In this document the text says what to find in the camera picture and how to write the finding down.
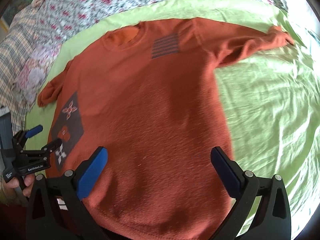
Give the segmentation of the rust orange knit sweater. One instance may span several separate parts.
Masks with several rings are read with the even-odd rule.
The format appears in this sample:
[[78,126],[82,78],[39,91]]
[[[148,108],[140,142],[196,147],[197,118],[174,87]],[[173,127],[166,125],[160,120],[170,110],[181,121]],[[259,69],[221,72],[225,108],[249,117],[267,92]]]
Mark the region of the rust orange knit sweater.
[[84,205],[130,239],[208,239],[230,209],[210,163],[231,139],[214,77],[261,50],[293,44],[206,18],[140,22],[109,31],[69,61],[39,94],[56,103],[47,177],[76,169],[99,146],[108,162]]

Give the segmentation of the pink floral pillow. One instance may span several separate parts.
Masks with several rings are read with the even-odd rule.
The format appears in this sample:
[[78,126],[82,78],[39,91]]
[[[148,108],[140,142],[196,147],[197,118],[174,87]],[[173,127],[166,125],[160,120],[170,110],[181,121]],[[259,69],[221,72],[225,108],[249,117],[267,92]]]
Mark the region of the pink floral pillow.
[[62,44],[39,44],[16,77],[12,91],[27,110],[35,104],[37,94],[55,62]]

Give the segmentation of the light green bed sheet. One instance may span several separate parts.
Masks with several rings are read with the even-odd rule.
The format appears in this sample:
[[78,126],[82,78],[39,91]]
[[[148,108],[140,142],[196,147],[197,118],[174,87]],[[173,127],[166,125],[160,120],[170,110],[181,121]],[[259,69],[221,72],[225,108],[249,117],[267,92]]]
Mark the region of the light green bed sheet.
[[250,0],[170,0],[108,16],[67,41],[48,79],[109,30],[140,21],[203,17],[266,31],[279,25],[295,45],[259,52],[215,71],[236,162],[265,177],[284,179],[292,237],[319,205],[319,46],[285,13]]

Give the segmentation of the plaid checked blanket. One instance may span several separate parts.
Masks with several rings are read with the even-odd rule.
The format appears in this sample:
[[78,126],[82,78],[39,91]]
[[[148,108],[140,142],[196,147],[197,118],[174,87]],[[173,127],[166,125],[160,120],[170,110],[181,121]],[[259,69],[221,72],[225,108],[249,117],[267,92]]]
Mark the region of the plaid checked blanket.
[[36,24],[37,13],[16,16],[1,42],[1,106],[7,107],[11,113],[14,133],[25,128],[25,116],[31,109],[27,110],[17,101],[12,85],[37,45],[54,44],[38,42]]

